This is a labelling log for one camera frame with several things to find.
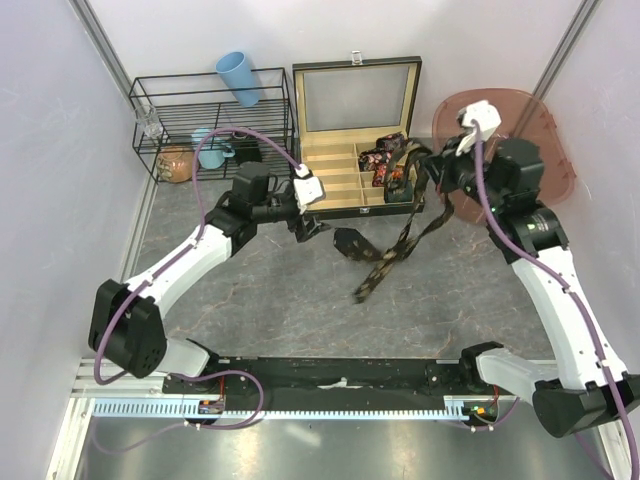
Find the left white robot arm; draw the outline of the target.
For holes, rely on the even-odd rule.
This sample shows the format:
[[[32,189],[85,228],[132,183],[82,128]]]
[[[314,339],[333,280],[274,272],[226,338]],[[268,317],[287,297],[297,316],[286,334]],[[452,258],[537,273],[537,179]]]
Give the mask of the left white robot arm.
[[[302,243],[324,229],[309,207],[325,197],[321,180],[301,165],[283,189],[270,183],[268,167],[249,162],[241,166],[230,190],[206,213],[195,230],[161,261],[125,282],[107,280],[97,292],[88,335],[95,352],[94,379],[106,378],[101,362],[108,359],[122,374],[138,379],[162,372],[208,393],[219,382],[213,353],[193,340],[170,339],[164,318],[174,304],[205,274],[236,255],[257,234],[261,224],[286,224]]]

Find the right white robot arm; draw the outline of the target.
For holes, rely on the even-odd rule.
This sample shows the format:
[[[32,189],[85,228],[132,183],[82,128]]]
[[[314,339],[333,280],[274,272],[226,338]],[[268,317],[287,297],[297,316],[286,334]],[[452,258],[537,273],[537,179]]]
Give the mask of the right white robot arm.
[[[525,360],[497,342],[464,349],[458,381],[477,394],[495,385],[530,404],[544,429],[562,438],[617,421],[639,407],[639,377],[629,373],[593,317],[556,214],[539,198],[545,170],[534,143],[499,142],[477,187],[475,153],[450,138],[429,173],[446,195],[460,191],[487,204],[492,242],[513,269],[543,324],[556,364]]]

